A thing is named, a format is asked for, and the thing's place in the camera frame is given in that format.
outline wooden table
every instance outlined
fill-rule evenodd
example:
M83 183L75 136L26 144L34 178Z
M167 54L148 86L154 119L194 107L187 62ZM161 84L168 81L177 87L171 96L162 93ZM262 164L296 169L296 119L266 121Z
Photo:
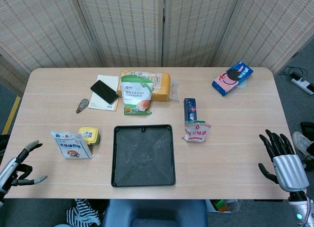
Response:
M97 75L118 76L122 68L46 68L32 72L13 127L1 168L26 144L44 145L25 163L33 166L29 178L47 175L43 183L12 187L7 198L90 199L286 199L288 193L266 179L258 163L274 172L259 134L269 129L290 139L287 122L272 73L253 68L247 86L222 97L212 80L227 68L138 68L169 72L179 82L180 102L152 102L149 116L85 109L75 113L82 98L90 99ZM204 143L186 142L183 99L196 98L198 119L212 127ZM113 188L111 164L116 125L171 124L176 184L166 187ZM82 126L99 129L101 142L95 157L64 160L51 130L77 132Z

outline robot finger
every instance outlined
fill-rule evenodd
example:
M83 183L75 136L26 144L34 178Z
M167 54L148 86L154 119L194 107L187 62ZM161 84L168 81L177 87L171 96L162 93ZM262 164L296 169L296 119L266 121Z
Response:
M42 145L43 145L42 143L39 143L39 144L35 145L34 147L32 147L29 151L31 152L32 150L37 149L37 148L41 147Z
M19 179L18 180L18 185L22 186L22 185L33 185L33 184L39 184L41 182L43 182L45 179L47 179L48 176L43 175L37 179Z
M260 139L263 141L271 161L273 161L273 157L277 156L277 154L275 153L275 151L271 147L270 142L268 141L268 139L264 135L260 135Z
M27 151L30 151L32 148L34 148L37 144L39 143L39 140L35 140L31 143L29 143L28 145L26 145L25 149Z
M278 184L278 179L277 176L275 176L274 174L270 174L268 172L268 170L266 170L266 168L264 167L264 165L262 163L259 163L259 168L260 171L262 172L262 174L269 180L273 181L274 183Z
M23 174L21 174L19 179L25 179L33 171L33 167L26 164L20 164L16 169L17 171L24 172Z
M269 140L271 142L271 146L273 147L273 150L275 151L276 156L282 155L282 153L281 153L281 151L279 149L278 144L276 144L276 140L275 140L275 138L273 136L273 133L271 133L269 130L265 130L265 131L266 131L267 135L269 136Z
M289 151L288 154L292 154L292 155L295 154L294 151L293 151L293 148L291 146L291 143L288 140L288 138L285 135L283 135L283 134L280 134L280 137L284 141L284 144L285 144L285 147L286 147L287 151Z
M274 139L275 139L275 143L278 145L279 150L281 151L281 154L283 155L287 155L288 150L286 149L284 142L282 141L282 139L275 133L273 133Z

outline phone screen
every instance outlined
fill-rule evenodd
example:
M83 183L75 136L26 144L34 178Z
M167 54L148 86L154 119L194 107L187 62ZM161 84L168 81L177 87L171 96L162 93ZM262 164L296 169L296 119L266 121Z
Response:
M119 98L119 95L116 93L116 91L100 80L94 83L90 89L109 104L113 104L117 98Z

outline shoe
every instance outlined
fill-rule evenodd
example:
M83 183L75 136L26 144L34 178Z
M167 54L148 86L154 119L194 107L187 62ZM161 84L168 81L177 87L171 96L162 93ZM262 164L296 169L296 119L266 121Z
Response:
M309 156L309 153L306 149L313 143L312 141L310 141L298 131L293 132L292 141L294 143L294 146L299 149L300 152L302 152L305 156Z

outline snack bag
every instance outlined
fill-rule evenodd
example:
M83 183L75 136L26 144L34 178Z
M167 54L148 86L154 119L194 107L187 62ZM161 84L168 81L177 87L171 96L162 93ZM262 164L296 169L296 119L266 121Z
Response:
M153 82L145 77L126 75L121 77L124 114L151 114L147 110L152 97Z
M51 131L51 136L65 159L93 158L81 134Z
M182 138L188 142L204 142L211 125L203 120L190 120L184 123L186 135Z

